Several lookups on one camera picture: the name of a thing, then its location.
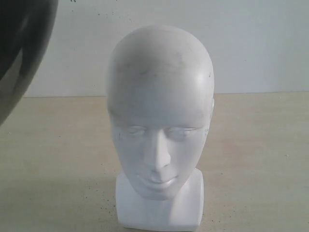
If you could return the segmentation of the black helmet with tinted visor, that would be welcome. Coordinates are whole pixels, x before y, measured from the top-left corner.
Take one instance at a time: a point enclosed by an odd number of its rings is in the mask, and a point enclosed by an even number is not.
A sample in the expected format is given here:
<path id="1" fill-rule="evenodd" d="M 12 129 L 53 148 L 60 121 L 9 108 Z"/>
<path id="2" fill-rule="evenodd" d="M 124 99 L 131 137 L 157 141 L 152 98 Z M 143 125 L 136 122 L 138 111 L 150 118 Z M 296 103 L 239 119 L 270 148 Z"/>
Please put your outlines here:
<path id="1" fill-rule="evenodd" d="M 0 2 L 0 121 L 21 100 L 50 41 L 57 0 Z"/>

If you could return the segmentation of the white mannequin head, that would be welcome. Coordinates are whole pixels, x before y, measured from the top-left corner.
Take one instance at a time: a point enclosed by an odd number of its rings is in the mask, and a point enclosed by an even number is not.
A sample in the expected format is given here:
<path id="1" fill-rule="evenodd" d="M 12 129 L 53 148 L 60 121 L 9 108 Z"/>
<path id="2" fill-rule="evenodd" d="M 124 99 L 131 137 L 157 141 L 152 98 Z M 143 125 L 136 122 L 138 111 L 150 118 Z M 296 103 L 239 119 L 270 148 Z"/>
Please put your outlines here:
<path id="1" fill-rule="evenodd" d="M 194 232 L 204 207 L 197 168 L 214 110 L 214 72 L 191 33 L 151 25 L 115 47 L 107 109 L 121 172 L 115 201 L 125 228 Z"/>

